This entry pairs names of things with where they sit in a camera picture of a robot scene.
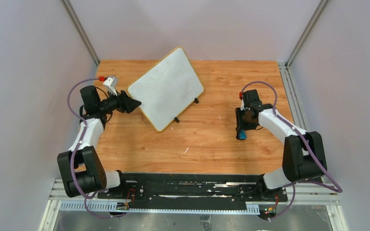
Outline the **yellow framed whiteboard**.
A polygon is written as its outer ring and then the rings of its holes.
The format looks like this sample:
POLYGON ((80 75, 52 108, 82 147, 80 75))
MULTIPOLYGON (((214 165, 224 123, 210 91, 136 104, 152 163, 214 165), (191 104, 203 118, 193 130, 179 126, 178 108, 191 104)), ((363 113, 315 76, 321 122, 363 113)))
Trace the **yellow framed whiteboard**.
POLYGON ((186 52, 176 47, 127 87, 140 110, 162 132, 204 92, 186 52))

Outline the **blue whiteboard eraser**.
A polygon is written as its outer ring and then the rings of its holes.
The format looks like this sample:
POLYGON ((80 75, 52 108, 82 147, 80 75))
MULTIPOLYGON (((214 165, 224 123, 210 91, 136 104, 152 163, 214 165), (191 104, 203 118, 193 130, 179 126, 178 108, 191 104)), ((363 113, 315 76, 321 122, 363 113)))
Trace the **blue whiteboard eraser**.
POLYGON ((246 138, 247 138, 247 136, 246 136, 245 130, 241 129, 238 132, 238 139, 239 140, 245 140, 246 138))

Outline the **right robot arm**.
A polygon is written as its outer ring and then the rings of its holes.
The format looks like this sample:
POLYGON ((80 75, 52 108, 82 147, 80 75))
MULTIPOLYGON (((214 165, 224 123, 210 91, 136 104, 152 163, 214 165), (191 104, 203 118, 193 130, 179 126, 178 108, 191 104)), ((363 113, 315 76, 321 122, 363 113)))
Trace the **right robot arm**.
POLYGON ((236 139, 245 140, 247 130, 263 127, 283 144, 282 166, 262 174, 257 182, 259 194, 269 193, 294 182, 322 176, 326 167, 322 137, 292 124, 269 103, 262 103, 257 90, 239 94, 241 106, 235 109, 236 139))

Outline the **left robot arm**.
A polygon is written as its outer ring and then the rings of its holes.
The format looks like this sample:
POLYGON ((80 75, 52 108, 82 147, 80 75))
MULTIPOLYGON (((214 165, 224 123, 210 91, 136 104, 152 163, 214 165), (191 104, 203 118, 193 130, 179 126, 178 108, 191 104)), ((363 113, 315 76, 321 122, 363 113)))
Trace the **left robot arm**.
POLYGON ((114 111, 131 113, 142 103, 132 99, 125 91, 117 95, 109 93, 102 100, 96 86, 80 90, 83 106, 79 110, 80 130, 68 151, 60 153, 57 163, 63 186, 68 197, 117 188, 125 188, 124 176, 120 170, 105 171, 96 152, 101 134, 106 128, 108 117, 114 111))

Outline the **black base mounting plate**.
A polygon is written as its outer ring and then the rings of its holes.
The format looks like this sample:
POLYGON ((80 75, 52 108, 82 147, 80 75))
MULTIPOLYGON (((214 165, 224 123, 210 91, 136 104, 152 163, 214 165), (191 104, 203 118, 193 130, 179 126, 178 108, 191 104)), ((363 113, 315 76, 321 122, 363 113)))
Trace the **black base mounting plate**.
POLYGON ((259 175, 124 173, 125 191, 110 189, 100 199, 129 202, 131 209, 241 211, 247 202, 273 206, 288 200, 284 189, 257 192, 259 175))

